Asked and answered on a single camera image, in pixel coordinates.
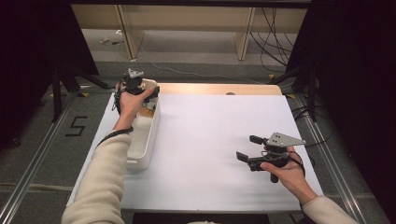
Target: floor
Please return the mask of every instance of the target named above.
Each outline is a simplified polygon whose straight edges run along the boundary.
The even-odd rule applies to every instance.
[[[173,79],[183,78],[186,82],[246,84],[268,83],[270,75],[278,76],[285,69],[280,62],[262,54],[252,37],[249,39],[246,59],[238,61],[231,33],[147,31],[135,60],[127,57],[120,32],[83,30],[83,34],[101,79],[109,83],[117,81],[127,68],[144,71],[149,77],[160,81],[171,80],[169,78],[172,76]],[[257,34],[253,35],[262,42]],[[284,49],[292,50],[296,36],[279,35],[278,41]],[[272,36],[269,43],[276,43]],[[281,54],[285,62],[277,48],[268,47],[268,50],[282,63],[287,63],[283,52]],[[89,96],[80,95],[72,100],[69,100],[70,94],[65,96],[62,123],[51,122],[53,109],[49,88],[48,94],[43,97],[43,105],[37,107],[21,132],[21,145],[10,146],[0,154],[0,202],[3,206],[21,179],[29,178],[32,183],[21,195],[21,201],[15,204],[18,210],[12,214],[11,223],[60,222],[111,93],[95,88],[86,80],[78,81],[87,87],[84,90]],[[302,110],[298,108],[306,105],[306,94],[293,94],[290,89],[292,81],[286,80],[279,86],[284,94],[291,94],[288,96],[290,109],[296,109],[293,111],[296,124],[302,138],[307,141],[307,152],[315,164],[314,169],[324,194],[360,223],[389,223],[353,160],[348,157],[342,138],[326,113],[325,104],[318,96],[316,104],[321,107],[316,110],[317,122],[313,122],[306,113],[299,115]],[[72,129],[73,124],[85,128]],[[52,138],[48,136],[50,130],[56,130]],[[67,138],[70,134],[79,137]],[[36,160],[39,169],[29,173],[31,161],[39,157],[41,160]],[[122,215],[126,223],[132,223],[133,213],[122,211]],[[301,214],[269,214],[272,224],[296,223],[301,218]]]

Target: white container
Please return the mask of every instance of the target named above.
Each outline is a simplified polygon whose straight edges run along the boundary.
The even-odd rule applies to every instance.
[[[143,170],[149,167],[160,117],[160,101],[157,102],[153,118],[137,114],[132,123],[134,131],[130,134],[132,136],[132,144],[128,149],[127,168]]]

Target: person's right hand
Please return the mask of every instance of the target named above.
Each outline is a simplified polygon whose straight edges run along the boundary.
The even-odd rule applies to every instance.
[[[295,152],[294,147],[287,147],[287,151]],[[290,153],[290,156],[297,161],[301,160],[295,153]],[[318,197],[306,182],[302,168],[294,161],[289,161],[288,164],[281,168],[271,163],[263,162],[261,168],[276,175],[282,185],[294,194],[302,205]]]

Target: person's right arm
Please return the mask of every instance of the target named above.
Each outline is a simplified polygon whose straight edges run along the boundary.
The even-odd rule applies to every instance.
[[[288,147],[288,151],[294,151],[294,147]],[[290,156],[299,161],[300,158],[295,153]],[[263,170],[276,175],[285,188],[287,188],[303,206],[304,212],[318,224],[356,224],[344,210],[335,202],[325,196],[318,196],[306,182],[303,170],[294,161],[282,167],[275,167],[273,164],[263,162]]]

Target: cream sweater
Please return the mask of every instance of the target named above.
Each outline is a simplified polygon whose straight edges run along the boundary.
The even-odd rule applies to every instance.
[[[124,223],[120,217],[128,134],[103,142],[93,152],[91,162],[78,186],[75,200],[65,210],[63,224]],[[319,196],[303,207],[305,213],[320,223],[356,223],[332,200]]]

